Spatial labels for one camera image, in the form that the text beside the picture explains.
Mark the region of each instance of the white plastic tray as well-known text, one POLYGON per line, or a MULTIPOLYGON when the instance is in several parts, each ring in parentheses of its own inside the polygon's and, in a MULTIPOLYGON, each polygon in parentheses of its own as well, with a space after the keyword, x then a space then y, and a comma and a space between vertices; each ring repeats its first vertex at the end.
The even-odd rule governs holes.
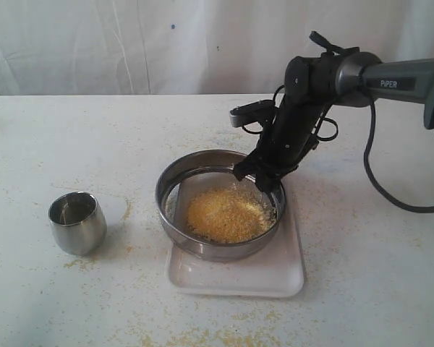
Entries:
POLYGON ((304 285, 299 240, 290 204, 270 244, 257 254, 228 263, 206 262, 171 245, 166 278, 178 292, 216 296, 284 298, 304 285))

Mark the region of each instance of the piper logo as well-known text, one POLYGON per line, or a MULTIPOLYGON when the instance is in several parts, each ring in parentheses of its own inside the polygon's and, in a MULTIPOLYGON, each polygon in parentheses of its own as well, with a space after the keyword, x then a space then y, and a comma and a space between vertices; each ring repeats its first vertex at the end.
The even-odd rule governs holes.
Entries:
POLYGON ((397 81, 381 80, 381 88, 397 89, 397 81))

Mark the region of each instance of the stainless steel bowl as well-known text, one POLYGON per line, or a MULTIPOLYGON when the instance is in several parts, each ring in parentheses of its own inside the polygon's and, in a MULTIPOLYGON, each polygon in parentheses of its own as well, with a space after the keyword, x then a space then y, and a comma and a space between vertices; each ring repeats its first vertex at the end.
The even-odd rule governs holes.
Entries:
POLYGON ((264 195, 266 201, 269 201, 275 208, 276 222, 269 230, 255 239, 236 244, 219 244, 200 239, 184 228, 183 201, 180 197, 184 194, 190 195, 189 192, 184 192, 184 190, 189 190, 188 181, 190 179, 203 174, 212 174, 214 176, 207 179, 207 187, 209 184, 212 187, 222 187, 233 182, 232 184, 244 184, 246 188, 251 187, 257 190, 253 177, 238 182, 231 173, 234 164, 240 162, 244 157, 244 154, 228 150, 204 150, 174 161, 161 174, 156 185, 156 204, 165 232, 178 247, 203 260, 230 262, 249 257, 260 251, 273 238, 286 205, 285 191, 281 183, 270 194, 264 195))

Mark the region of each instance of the cup rim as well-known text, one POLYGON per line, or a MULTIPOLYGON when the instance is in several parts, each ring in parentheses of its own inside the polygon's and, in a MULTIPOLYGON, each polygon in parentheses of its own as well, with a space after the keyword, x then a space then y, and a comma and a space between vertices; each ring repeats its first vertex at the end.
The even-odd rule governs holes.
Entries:
POLYGON ((84 191, 76 191, 76 192, 69 192, 66 194, 63 194, 62 196, 58 197, 57 199, 55 199, 51 205, 50 208, 48 209, 48 219, 50 220, 51 223, 57 225, 57 226, 62 226, 62 227, 70 227, 70 226, 77 226, 81 223, 83 223, 84 221, 86 221, 88 218, 90 218, 92 215, 95 214, 96 210, 98 209, 98 201, 97 199, 93 196, 93 194, 89 193, 89 192, 84 192, 84 191), (59 222, 56 222, 53 220, 53 218, 51 217, 51 209, 55 207, 55 205, 60 202, 61 200, 63 200, 64 198, 70 196, 70 195, 76 195, 76 194, 83 194, 83 195, 87 195, 89 196, 95 203, 95 207, 93 208, 93 211, 90 212, 89 215, 87 215, 87 217, 85 217, 82 220, 79 220, 78 222, 75 223, 71 223, 71 224, 61 224, 59 222))

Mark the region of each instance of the yellow granules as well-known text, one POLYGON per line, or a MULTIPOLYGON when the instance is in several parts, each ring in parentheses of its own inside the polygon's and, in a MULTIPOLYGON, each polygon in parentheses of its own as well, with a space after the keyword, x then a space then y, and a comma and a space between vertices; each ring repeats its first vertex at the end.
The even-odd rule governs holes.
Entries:
POLYGON ((233 244, 265 233, 274 223, 273 208, 241 189, 212 189, 193 198, 188 226, 209 241, 233 244))

